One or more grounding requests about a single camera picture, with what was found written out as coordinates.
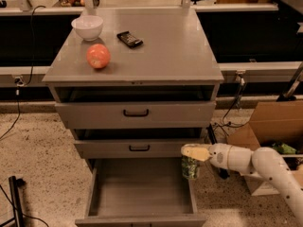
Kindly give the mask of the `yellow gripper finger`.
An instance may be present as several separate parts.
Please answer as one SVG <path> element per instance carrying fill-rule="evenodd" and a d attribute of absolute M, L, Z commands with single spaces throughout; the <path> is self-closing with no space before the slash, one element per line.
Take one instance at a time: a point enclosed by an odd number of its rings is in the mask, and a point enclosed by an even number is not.
<path fill-rule="evenodd" d="M 209 145 L 186 144 L 181 147 L 181 153 L 189 158 L 205 162 L 210 158 Z"/>

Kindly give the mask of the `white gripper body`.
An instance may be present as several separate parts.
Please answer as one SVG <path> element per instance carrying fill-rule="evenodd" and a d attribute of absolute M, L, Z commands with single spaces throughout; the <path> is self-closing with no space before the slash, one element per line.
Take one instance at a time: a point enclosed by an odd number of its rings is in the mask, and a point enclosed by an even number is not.
<path fill-rule="evenodd" d="M 218 168 L 228 169 L 228 155 L 231 149 L 227 144 L 214 144 L 209 146 L 210 158 L 209 162 Z"/>

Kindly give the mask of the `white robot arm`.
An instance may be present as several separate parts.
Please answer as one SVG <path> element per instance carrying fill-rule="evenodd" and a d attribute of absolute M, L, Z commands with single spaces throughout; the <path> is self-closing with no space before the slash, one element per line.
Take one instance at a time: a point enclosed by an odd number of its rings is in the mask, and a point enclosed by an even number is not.
<path fill-rule="evenodd" d="M 186 144 L 181 147 L 181 154 L 271 184 L 303 225 L 303 188 L 283 157 L 274 149 L 263 147 L 251 150 L 223 143 Z"/>

